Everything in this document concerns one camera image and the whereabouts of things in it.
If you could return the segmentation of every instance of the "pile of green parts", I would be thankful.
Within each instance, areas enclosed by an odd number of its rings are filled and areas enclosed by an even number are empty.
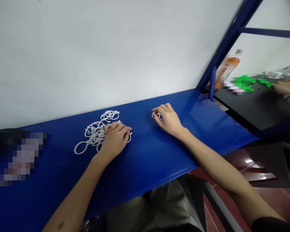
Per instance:
[[[270,89],[272,84],[273,84],[273,83],[266,81],[264,79],[258,78],[256,80],[256,79],[249,77],[247,75],[243,75],[241,77],[234,78],[233,84],[235,86],[238,86],[241,89],[244,89],[245,92],[253,92],[254,89],[251,88],[252,87],[251,84],[254,84],[256,81],[258,81],[260,84],[265,85],[268,89]]]

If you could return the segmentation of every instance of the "tangled white loop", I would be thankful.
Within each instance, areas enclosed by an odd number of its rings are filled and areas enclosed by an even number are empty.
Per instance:
[[[155,119],[155,117],[154,117],[154,113],[155,113],[155,112],[153,112],[153,113],[151,114],[151,116],[152,116],[153,119]],[[160,114],[159,112],[157,113],[157,115],[158,115],[158,117],[160,118],[160,120],[163,121],[163,119],[161,118],[161,114]]]
[[[118,118],[119,118],[119,111],[106,111],[104,114],[102,114],[100,117],[101,119],[100,121],[96,121],[90,124],[89,126],[87,126],[87,128],[85,129],[85,137],[89,139],[87,141],[79,142],[74,148],[74,153],[77,155],[84,153],[89,144],[96,146],[97,152],[99,152],[100,147],[101,147],[100,145],[103,143],[104,137],[105,137],[104,127],[106,125],[110,125],[111,121],[109,120],[116,120]],[[77,153],[76,149],[82,143],[86,143],[85,149],[82,152]]]

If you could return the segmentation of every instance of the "plastic bottle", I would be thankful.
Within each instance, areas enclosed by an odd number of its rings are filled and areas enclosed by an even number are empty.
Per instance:
[[[220,73],[216,77],[215,81],[215,89],[220,89],[221,88],[221,80],[225,80],[231,72],[238,66],[239,62],[241,61],[241,54],[243,53],[243,50],[238,49],[236,50],[235,54],[228,58],[226,60],[226,63],[222,67]]]

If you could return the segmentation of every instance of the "left hand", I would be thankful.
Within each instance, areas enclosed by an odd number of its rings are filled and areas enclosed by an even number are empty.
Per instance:
[[[290,94],[290,82],[277,81],[271,86],[271,88],[281,95]]]
[[[105,138],[99,153],[103,154],[103,157],[111,162],[126,146],[130,135],[128,131],[130,130],[132,130],[131,127],[118,122],[105,126]]]

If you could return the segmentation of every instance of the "wrist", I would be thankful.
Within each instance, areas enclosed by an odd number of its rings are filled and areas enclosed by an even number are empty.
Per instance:
[[[283,95],[283,96],[290,95],[290,91],[284,91],[281,93],[281,95]]]
[[[91,159],[91,163],[95,162],[95,163],[99,163],[101,166],[106,167],[110,162],[112,161],[112,159],[109,158],[109,156],[107,154],[105,154],[104,152],[99,151],[92,159]]]
[[[174,136],[177,139],[183,141],[187,137],[188,134],[190,134],[190,131],[187,128],[182,127]]]

